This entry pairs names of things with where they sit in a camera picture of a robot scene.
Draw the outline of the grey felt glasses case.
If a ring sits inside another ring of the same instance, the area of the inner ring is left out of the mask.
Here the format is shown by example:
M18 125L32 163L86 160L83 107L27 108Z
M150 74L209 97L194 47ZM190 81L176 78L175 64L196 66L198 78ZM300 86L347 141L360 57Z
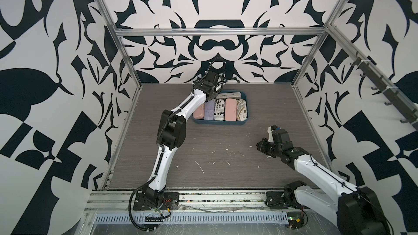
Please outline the grey felt glasses case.
M223 92L218 94L217 100L235 99L240 100L242 98L241 92Z

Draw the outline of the text print glasses case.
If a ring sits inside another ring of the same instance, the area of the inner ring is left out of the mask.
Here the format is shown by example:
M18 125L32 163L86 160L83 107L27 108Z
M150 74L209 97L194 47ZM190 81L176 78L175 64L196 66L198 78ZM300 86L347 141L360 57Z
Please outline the text print glasses case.
M224 121L225 120L225 101L222 99L217 99L214 107L214 116L215 121Z

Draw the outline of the pink glasses case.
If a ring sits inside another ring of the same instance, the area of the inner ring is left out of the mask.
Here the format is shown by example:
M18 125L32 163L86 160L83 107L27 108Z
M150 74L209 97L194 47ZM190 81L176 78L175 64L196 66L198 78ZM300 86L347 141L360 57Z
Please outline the pink glasses case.
M225 100L225 121L236 121L237 120L237 100L226 99Z
M200 105L193 113L193 118L196 120L201 120L205 116L205 104Z

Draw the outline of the map print glasses case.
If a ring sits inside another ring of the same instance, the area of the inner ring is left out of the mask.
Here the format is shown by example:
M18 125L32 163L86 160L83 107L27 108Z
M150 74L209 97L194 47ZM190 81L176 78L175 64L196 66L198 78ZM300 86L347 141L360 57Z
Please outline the map print glasses case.
M247 109L247 102L244 99L240 99L237 101L237 108L236 108L236 120L237 121L246 121L248 118L248 109Z

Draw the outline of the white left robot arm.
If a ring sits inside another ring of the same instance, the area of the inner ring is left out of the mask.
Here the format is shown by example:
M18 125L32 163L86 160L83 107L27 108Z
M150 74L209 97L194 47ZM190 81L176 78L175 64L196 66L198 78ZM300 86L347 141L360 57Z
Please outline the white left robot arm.
M152 174L142 191L160 196L167 185L167 176L178 148L186 139L187 121L205 102L215 99L226 83L225 75L208 71L195 81L189 96L172 110L163 111L157 132L158 155Z

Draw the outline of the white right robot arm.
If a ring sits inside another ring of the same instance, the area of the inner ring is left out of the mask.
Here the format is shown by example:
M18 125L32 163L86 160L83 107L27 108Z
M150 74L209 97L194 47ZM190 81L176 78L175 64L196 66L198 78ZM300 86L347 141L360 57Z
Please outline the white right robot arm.
M334 224L342 235L392 235L394 228L384 215L375 192L358 187L325 168L311 153L295 147L288 132L278 126L267 130L268 138L257 143L258 151L280 160L313 182L314 191L302 181L285 186L281 195L269 192L265 205L308 208Z

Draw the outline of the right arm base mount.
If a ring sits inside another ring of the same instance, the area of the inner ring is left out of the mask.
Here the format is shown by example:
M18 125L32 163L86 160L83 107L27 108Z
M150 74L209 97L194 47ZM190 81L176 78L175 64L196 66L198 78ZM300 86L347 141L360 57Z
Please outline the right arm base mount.
M283 191L268 191L265 205L271 210L278 210L283 207L300 209L302 205L297 202L295 191L297 188L304 186L307 186L305 182L294 181L286 185Z

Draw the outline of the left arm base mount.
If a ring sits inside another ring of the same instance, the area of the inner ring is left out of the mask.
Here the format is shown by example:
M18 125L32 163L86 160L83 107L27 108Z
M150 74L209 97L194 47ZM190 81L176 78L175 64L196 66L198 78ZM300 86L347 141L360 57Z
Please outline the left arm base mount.
M176 209L179 205L180 194L178 192L156 193L152 191L146 194L139 191L133 200L134 211L146 211L157 208L159 210Z

